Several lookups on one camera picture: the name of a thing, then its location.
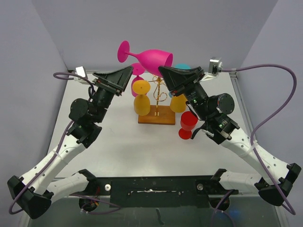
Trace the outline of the teal wine glass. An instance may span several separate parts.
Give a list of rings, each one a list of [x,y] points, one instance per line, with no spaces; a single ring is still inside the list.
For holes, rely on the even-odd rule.
[[[172,98],[173,96],[179,96],[184,93],[185,86],[184,80],[178,77],[178,71],[190,70],[190,66],[187,64],[177,64],[175,67],[168,67],[169,69],[169,79],[170,82],[166,84],[169,90],[169,96]]]

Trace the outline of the magenta wine glass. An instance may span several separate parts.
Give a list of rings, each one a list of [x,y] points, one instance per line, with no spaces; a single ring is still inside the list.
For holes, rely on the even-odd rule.
[[[143,80],[141,75],[145,72],[145,68],[138,62],[133,63],[131,66],[133,67],[133,75],[135,75],[135,78],[132,80],[132,83],[131,83],[131,92],[132,92],[133,97],[136,97],[137,94],[133,90],[133,84],[138,80]]]
[[[118,51],[117,59],[120,63],[127,60],[128,56],[135,57],[138,62],[151,74],[161,77],[158,67],[171,67],[173,63],[173,54],[158,49],[149,49],[141,53],[131,53],[130,44],[128,41],[122,41]]]

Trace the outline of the yellow wine glass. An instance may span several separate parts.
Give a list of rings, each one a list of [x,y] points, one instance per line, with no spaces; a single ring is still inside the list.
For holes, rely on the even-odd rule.
[[[134,111],[139,116],[145,116],[150,112],[151,105],[147,93],[151,86],[146,80],[138,80],[133,83],[132,90],[137,94],[134,99]]]
[[[170,109],[175,113],[182,113],[186,109],[186,97],[184,95],[173,96],[170,102]]]

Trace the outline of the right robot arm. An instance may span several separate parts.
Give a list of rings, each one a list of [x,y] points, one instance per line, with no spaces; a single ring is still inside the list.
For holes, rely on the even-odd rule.
[[[281,161],[261,147],[252,135],[248,136],[228,116],[234,110],[234,99],[227,93],[209,96],[205,92],[200,83],[205,76],[201,67],[181,70],[160,66],[158,69],[169,92],[173,96],[184,95],[190,110],[204,122],[192,137],[203,131],[209,139],[229,149],[256,170],[256,174],[242,174],[219,169],[211,178],[211,189],[215,193],[224,190],[257,193],[267,203],[282,206],[301,167]]]

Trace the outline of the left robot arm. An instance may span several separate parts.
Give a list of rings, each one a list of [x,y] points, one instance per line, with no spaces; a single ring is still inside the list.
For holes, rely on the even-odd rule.
[[[75,99],[70,106],[69,119],[58,145],[31,170],[20,177],[12,176],[7,184],[20,210],[31,219],[42,216],[51,204],[75,192],[92,194],[96,190],[95,176],[86,169],[71,177],[54,182],[53,179],[78,154],[88,149],[102,131],[103,122],[114,96],[125,91],[133,67],[128,66],[109,73],[97,73],[90,81],[86,73],[56,72],[54,78],[78,80],[89,86],[89,98]]]

